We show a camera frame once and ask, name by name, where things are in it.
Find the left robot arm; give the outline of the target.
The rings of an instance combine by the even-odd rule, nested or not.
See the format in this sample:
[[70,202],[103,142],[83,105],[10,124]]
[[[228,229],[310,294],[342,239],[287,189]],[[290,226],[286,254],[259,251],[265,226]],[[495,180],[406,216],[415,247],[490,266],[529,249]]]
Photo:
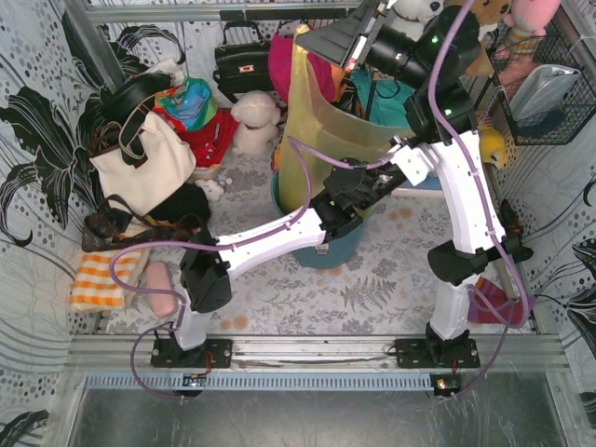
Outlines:
[[406,182],[392,162],[365,169],[354,158],[335,167],[306,208],[243,234],[196,234],[180,262],[183,309],[174,338],[183,350],[207,339],[210,314],[232,298],[231,282],[253,267],[288,252],[343,240],[363,223],[363,212]]

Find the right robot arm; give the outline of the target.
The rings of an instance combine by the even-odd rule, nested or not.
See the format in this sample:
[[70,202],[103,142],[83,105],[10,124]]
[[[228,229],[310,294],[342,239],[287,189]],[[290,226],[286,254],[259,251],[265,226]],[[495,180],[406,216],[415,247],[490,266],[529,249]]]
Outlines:
[[473,103],[460,78],[480,55],[480,24],[470,5],[446,7],[418,39],[386,24],[390,4],[367,1],[346,18],[300,34],[297,45],[344,69],[366,63],[411,87],[405,105],[412,137],[395,140],[374,163],[336,161],[322,191],[311,197],[298,222],[323,241],[346,236],[361,213],[403,183],[439,177],[452,220],[452,238],[429,251],[438,278],[433,315],[421,338],[394,344],[403,369],[477,368],[468,311],[479,298],[475,285],[485,267],[521,247],[500,224],[481,166],[480,132]]

